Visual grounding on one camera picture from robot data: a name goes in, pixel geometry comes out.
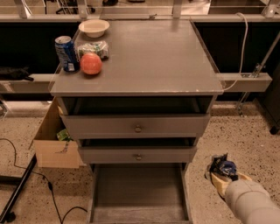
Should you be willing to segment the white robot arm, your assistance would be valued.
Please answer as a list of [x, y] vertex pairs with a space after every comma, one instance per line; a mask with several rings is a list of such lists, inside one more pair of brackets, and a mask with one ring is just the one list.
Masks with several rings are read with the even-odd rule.
[[210, 174], [211, 182], [242, 224], [280, 224], [280, 208], [270, 194], [249, 176], [238, 173], [237, 180]]

